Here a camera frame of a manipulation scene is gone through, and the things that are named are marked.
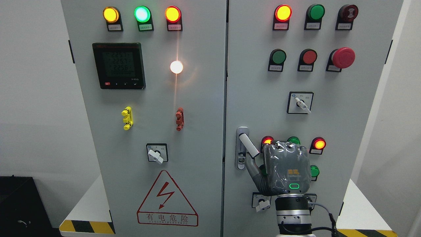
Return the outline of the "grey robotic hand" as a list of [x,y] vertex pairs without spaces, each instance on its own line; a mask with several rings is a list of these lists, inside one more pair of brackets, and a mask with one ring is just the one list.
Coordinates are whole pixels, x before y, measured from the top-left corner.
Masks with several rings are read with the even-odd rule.
[[245,147],[249,153],[246,168],[260,193],[265,196],[307,193],[311,183],[311,169],[305,147],[281,141],[264,145],[266,174],[254,161],[259,155],[256,147],[253,144]]

